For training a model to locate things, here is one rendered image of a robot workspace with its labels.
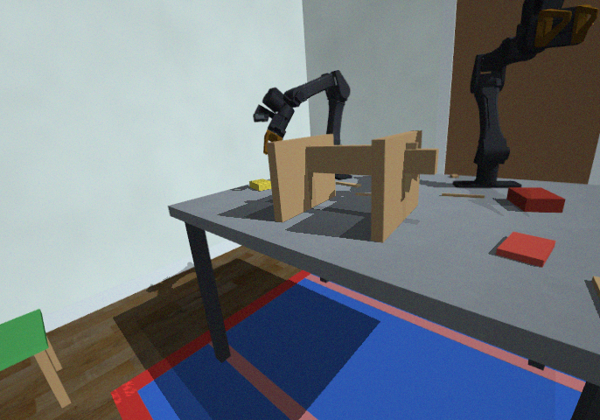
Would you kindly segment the yellow sponge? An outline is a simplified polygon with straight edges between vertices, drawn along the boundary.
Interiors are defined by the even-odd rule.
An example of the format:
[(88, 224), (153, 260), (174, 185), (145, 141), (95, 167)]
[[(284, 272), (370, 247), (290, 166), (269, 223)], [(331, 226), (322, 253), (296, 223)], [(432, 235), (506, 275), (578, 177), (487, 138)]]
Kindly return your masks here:
[(264, 191), (264, 190), (271, 189), (271, 181), (268, 181), (263, 178), (249, 181), (249, 185), (251, 188), (253, 188), (257, 191)]

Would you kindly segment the red flat block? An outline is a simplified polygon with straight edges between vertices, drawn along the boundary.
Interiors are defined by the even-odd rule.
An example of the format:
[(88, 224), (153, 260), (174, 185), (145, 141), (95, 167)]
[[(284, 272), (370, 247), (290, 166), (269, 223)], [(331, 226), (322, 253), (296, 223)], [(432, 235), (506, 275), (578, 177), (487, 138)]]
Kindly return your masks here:
[(496, 255), (543, 267), (555, 241), (512, 232), (497, 248)]

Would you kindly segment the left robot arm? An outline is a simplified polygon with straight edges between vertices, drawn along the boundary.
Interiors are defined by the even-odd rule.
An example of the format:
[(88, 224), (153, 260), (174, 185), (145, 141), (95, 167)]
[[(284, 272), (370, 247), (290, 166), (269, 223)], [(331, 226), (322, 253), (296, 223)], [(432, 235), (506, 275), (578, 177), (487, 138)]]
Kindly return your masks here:
[[(535, 51), (524, 49), (528, 18), (531, 15), (539, 14), (541, 10), (560, 9), (564, 0), (525, 0), (525, 2), (526, 4), (523, 3), (522, 6), (521, 22), (517, 25), (516, 37), (506, 38), (499, 48), (476, 56), (470, 90), (471, 94), (474, 94), (474, 98), (476, 97), (480, 121), (478, 149), (474, 158), (474, 163), (478, 165), (477, 177), (475, 181), (453, 181), (456, 188), (522, 186), (516, 181), (497, 181), (498, 164), (503, 164), (510, 154), (510, 148), (506, 145), (506, 138), (504, 138), (499, 125), (499, 92), (505, 83), (507, 65), (533, 59), (537, 53), (545, 51), (545, 49)], [(479, 64), (480, 60), (482, 61), (481, 65)], [(492, 73), (480, 74), (480, 69), (482, 69), (480, 73)]]

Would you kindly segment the red rectangular block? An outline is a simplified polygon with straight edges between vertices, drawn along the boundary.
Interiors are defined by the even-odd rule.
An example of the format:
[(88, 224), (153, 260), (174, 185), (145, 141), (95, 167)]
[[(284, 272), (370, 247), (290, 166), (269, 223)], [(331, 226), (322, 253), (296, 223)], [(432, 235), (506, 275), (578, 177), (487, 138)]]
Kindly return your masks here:
[(541, 187), (508, 187), (507, 200), (524, 212), (562, 213), (565, 199)]

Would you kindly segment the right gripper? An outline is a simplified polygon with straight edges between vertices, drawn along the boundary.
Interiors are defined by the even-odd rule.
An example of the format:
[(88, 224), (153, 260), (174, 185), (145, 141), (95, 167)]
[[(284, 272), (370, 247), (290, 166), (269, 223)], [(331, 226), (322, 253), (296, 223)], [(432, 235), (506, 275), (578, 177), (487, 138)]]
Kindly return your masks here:
[[(263, 153), (264, 153), (265, 155), (267, 155), (267, 154), (268, 154), (268, 151), (267, 151), (267, 143), (268, 143), (269, 141), (270, 141), (270, 142), (274, 142), (274, 141), (281, 141), (281, 140), (283, 140), (283, 138), (284, 138), (284, 136), (285, 136), (285, 133), (286, 133), (286, 131), (284, 131), (284, 130), (286, 130), (286, 128), (287, 128), (287, 126), (288, 126), (288, 123), (289, 123), (289, 120), (287, 120), (287, 119), (286, 119), (286, 120), (284, 120), (284, 119), (285, 119), (285, 117), (283, 117), (283, 120), (282, 120), (282, 122), (281, 122), (280, 126), (276, 126), (276, 125), (274, 125), (273, 123), (271, 123), (271, 124), (269, 125), (269, 129), (267, 129), (267, 131), (266, 131), (266, 134), (265, 134), (265, 136), (264, 136), (264, 147), (263, 147)], [(280, 129), (279, 127), (280, 127), (280, 128), (282, 128), (282, 129)], [(272, 131), (272, 130), (273, 130), (273, 131)], [(280, 131), (281, 131), (281, 132), (280, 132)], [(277, 133), (278, 133), (278, 134), (277, 134)], [(265, 138), (266, 138), (266, 140), (265, 140)], [(264, 148), (265, 148), (265, 150), (264, 150)]]

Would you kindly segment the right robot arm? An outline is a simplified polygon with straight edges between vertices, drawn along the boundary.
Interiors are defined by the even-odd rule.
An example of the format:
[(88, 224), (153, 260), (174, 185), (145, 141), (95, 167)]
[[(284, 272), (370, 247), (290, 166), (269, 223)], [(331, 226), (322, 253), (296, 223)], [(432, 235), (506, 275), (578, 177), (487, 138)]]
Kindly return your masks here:
[[(328, 74), (328, 75), (326, 75)], [(336, 82), (335, 82), (335, 79)], [(296, 88), (296, 89), (295, 89)], [(262, 99), (272, 111), (258, 105), (253, 114), (254, 122), (267, 122), (273, 118), (270, 123), (280, 126), (283, 117), (284, 120), (289, 120), (293, 116), (295, 110), (300, 103), (307, 101), (313, 95), (316, 95), (325, 90), (327, 100), (329, 100), (329, 115), (326, 134), (333, 134), (334, 145), (340, 144), (340, 127), (342, 113), (345, 102), (350, 95), (350, 87), (339, 70), (331, 73), (324, 73), (315, 80), (312, 80), (301, 87), (295, 87), (287, 90), (284, 94), (276, 87), (270, 88)], [(327, 89), (326, 89), (327, 88)], [(337, 99), (336, 99), (337, 98)], [(335, 100), (336, 99), (336, 100)], [(276, 113), (279, 111), (278, 113)]]

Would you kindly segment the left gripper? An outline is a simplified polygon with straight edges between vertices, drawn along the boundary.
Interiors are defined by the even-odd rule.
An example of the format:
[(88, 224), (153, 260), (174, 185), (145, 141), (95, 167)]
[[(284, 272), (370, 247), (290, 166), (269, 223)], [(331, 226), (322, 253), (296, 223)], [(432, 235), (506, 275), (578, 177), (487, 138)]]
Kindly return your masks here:
[[(539, 16), (532, 15), (527, 20), (524, 48), (526, 50), (533, 48), (532, 50), (535, 51), (581, 44), (589, 28), (597, 19), (598, 12), (598, 8), (591, 7), (589, 4), (541, 10)], [(591, 17), (587, 21), (588, 14)]]

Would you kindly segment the tan wooden board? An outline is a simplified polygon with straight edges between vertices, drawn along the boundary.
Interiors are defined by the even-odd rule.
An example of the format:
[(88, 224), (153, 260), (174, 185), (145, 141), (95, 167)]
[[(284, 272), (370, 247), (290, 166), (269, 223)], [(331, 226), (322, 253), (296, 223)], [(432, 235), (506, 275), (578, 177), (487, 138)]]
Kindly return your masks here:
[(372, 140), (371, 241), (384, 242), (418, 206), (420, 174), (405, 192), (406, 143), (421, 149), (422, 130)]
[(267, 143), (275, 221), (285, 222), (336, 196), (335, 174), (308, 172), (306, 146), (334, 145), (333, 134)]

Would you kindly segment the tan wooden rail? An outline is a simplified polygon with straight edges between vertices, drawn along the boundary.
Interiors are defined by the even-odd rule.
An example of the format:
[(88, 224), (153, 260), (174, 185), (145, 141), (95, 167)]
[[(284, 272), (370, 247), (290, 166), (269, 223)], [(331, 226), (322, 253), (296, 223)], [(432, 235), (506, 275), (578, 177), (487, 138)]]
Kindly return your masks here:
[[(328, 146), (328, 147), (312, 147)], [(372, 145), (306, 146), (308, 172), (372, 176)], [(404, 173), (437, 173), (439, 149), (405, 150)]]

